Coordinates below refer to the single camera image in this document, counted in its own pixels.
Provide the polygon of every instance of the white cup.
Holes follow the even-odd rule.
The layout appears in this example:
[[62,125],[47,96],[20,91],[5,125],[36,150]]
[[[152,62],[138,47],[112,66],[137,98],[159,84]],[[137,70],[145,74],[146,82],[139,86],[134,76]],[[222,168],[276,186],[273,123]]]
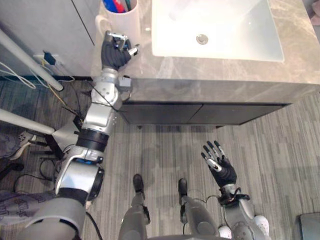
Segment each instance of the white cup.
[[132,9],[124,13],[116,13],[109,11],[105,8],[107,17],[97,15],[95,17],[95,26],[102,37],[105,36],[105,32],[110,29],[102,29],[102,21],[106,21],[111,28],[112,32],[117,34],[125,34],[128,36],[131,46],[140,43],[140,18],[138,10],[138,0],[131,0]]

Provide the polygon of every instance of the white wall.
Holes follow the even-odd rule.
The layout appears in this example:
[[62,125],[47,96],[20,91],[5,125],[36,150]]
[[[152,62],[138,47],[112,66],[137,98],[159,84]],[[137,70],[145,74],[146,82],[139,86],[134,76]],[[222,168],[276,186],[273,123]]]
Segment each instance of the white wall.
[[[43,50],[58,54],[71,74],[89,76],[96,35],[94,22],[100,0],[73,2],[1,0],[0,28],[29,55],[41,54]],[[29,69],[2,45],[0,61],[20,75],[30,75]]]

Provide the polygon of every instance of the blue pen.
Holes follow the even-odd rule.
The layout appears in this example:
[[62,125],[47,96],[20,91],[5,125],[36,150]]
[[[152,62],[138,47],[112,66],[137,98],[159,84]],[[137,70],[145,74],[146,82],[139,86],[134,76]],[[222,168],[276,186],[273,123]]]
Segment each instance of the blue pen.
[[110,12],[117,13],[117,8],[113,2],[113,0],[103,0],[103,4],[106,9],[108,9]]

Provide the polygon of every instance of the white pole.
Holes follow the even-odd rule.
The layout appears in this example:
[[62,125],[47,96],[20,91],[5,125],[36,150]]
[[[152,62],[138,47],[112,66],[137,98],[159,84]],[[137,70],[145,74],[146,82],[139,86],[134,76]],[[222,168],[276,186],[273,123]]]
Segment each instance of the white pole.
[[47,73],[35,60],[33,60],[28,54],[26,54],[26,52],[23,51],[14,41],[12,41],[11,38],[8,37],[1,29],[0,43],[56,90],[61,91],[64,88],[57,80],[55,80],[49,73]]
[[0,109],[0,121],[4,121],[9,124],[17,125],[26,129],[31,129],[42,134],[51,135],[55,132],[55,129],[53,129],[52,127],[43,125],[36,121],[32,121],[3,109]]

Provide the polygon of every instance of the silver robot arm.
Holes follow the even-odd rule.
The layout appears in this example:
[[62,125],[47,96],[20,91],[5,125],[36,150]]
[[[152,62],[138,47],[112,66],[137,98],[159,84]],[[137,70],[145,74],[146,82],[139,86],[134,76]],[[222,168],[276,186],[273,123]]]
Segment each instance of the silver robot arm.
[[63,157],[55,183],[56,198],[48,201],[26,227],[18,240],[79,240],[85,220],[85,203],[96,198],[104,179],[100,164],[122,106],[121,93],[131,88],[128,77],[118,69],[138,53],[124,35],[106,32],[102,44],[102,74],[93,80],[92,103],[78,140]]

